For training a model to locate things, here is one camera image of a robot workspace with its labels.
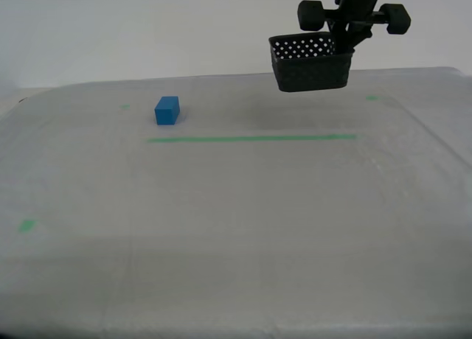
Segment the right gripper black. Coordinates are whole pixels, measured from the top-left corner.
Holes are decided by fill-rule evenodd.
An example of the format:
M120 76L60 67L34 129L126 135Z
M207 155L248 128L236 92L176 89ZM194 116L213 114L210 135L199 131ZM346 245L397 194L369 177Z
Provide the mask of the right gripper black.
M303 0L297 17L303 31L319 31L328 26L336 42L336 53L353 52L362 41L372 37L372 26L387 25L389 34L405 34L411 18L402 4L383 4L375 9L378 0L334 0L337 8L325 9L321 1Z

